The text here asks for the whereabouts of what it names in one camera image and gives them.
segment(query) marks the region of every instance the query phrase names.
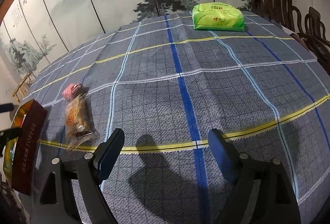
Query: gray plaid tablecloth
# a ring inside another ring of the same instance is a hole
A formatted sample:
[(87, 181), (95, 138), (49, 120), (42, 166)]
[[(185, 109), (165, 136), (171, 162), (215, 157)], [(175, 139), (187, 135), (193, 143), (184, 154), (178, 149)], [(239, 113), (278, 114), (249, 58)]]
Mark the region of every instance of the gray plaid tablecloth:
[[(118, 223), (212, 222), (232, 189), (207, 144), (218, 128), (239, 151), (284, 164), (309, 223), (330, 195), (330, 77), (283, 30), (249, 12), (244, 18), (245, 32), (194, 31), (189, 13), (146, 19), (43, 70), (24, 99), (48, 110), (33, 196), (54, 157), (79, 158), (118, 127), (125, 145), (101, 186)], [(94, 137), (68, 153), (61, 93), (79, 82)], [(73, 187), (90, 223), (79, 183)]]

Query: pink object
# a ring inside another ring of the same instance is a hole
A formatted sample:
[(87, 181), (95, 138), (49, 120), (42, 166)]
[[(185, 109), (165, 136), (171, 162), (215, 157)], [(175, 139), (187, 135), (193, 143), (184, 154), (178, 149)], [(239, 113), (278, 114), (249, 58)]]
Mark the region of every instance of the pink object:
[(80, 83), (69, 84), (62, 93), (64, 99), (69, 102), (73, 101), (78, 96), (81, 87), (82, 85)]

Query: logo on green package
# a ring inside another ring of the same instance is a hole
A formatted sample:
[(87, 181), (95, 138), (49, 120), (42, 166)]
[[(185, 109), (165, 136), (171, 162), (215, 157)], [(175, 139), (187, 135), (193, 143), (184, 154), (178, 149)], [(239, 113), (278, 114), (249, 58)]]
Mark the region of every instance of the logo on green package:
[(244, 31), (244, 18), (238, 9), (224, 3), (199, 4), (192, 10), (194, 30)]

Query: chair backrest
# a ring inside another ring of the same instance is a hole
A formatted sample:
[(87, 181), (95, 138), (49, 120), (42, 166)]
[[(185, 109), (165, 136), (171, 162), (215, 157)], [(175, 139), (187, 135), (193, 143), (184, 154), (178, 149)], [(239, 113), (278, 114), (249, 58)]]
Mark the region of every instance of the chair backrest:
[(303, 32), (301, 27), (301, 13), (299, 9), (292, 5), (292, 0), (266, 0), (270, 19), (295, 32), (293, 21), (293, 10), (297, 12), (297, 25), (299, 32)]
[(321, 14), (315, 8), (309, 8), (308, 14), (305, 16), (305, 30), (306, 33), (311, 36), (321, 37), (326, 40), (325, 38), (325, 26), (321, 22)]

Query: clear plastic snack packet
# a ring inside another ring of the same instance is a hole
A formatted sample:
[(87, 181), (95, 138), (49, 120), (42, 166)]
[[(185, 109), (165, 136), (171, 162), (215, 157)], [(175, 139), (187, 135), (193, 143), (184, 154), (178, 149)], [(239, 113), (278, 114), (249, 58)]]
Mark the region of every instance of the clear plastic snack packet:
[(78, 95), (65, 109), (65, 138), (69, 151), (93, 137), (85, 97), (86, 94)]

